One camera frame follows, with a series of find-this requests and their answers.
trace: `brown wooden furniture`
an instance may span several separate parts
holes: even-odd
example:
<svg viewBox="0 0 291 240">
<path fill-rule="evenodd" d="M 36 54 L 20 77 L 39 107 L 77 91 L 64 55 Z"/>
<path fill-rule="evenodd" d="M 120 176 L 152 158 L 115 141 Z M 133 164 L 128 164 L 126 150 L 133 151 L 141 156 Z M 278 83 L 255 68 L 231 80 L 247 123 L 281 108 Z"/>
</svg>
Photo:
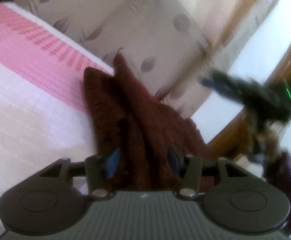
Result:
<svg viewBox="0 0 291 240">
<path fill-rule="evenodd" d="M 281 78 L 291 81 L 291 45 L 283 56 L 267 82 L 275 82 Z M 242 145 L 244 133 L 247 131 L 247 121 L 244 109 L 209 143 L 208 148 L 213 157 L 227 156 L 234 158 Z"/>
</svg>

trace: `brown towel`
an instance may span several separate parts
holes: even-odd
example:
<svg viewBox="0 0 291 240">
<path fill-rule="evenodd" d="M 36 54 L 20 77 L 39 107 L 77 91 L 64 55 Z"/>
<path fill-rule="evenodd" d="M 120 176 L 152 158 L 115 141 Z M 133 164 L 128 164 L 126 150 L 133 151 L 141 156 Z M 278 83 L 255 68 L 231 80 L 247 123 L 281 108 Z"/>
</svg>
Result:
<svg viewBox="0 0 291 240">
<path fill-rule="evenodd" d="M 167 149 L 180 155 L 209 158 L 207 147 L 189 118 L 152 97 L 133 76 L 121 54 L 115 75 L 94 68 L 84 71 L 84 92 L 97 139 L 98 154 L 121 150 L 113 189 L 173 190 L 179 180 L 167 162 Z"/>
</svg>

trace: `beige curtain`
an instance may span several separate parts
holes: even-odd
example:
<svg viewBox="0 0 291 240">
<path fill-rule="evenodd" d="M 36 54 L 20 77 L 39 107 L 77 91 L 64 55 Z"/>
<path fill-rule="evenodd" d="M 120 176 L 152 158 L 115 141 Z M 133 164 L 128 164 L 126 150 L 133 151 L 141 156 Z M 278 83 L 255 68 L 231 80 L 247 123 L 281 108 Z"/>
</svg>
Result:
<svg viewBox="0 0 291 240">
<path fill-rule="evenodd" d="M 151 94 L 191 116 L 209 96 L 197 76 L 228 71 L 277 0 L 14 1 L 111 64 L 124 54 Z"/>
</svg>

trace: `green light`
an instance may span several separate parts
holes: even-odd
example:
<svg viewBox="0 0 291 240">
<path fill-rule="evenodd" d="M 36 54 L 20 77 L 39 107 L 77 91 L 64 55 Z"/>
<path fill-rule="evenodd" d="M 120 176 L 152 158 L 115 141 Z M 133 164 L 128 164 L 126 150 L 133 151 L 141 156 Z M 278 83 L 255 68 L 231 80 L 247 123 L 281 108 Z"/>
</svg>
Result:
<svg viewBox="0 0 291 240">
<path fill-rule="evenodd" d="M 291 98 L 291 94 L 288 88 L 287 88 L 287 93 L 289 94 L 289 97 Z"/>
</svg>

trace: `white logo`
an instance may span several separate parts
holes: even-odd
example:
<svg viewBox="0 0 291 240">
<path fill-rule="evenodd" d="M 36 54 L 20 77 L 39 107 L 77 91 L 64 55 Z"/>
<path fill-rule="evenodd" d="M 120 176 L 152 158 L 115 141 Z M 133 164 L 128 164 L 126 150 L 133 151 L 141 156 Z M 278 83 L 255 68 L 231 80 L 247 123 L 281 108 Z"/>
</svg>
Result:
<svg viewBox="0 0 291 240">
<path fill-rule="evenodd" d="M 143 194 L 140 195 L 141 198 L 147 198 L 148 196 L 149 196 L 149 195 L 146 194 L 146 193 L 143 193 Z"/>
</svg>

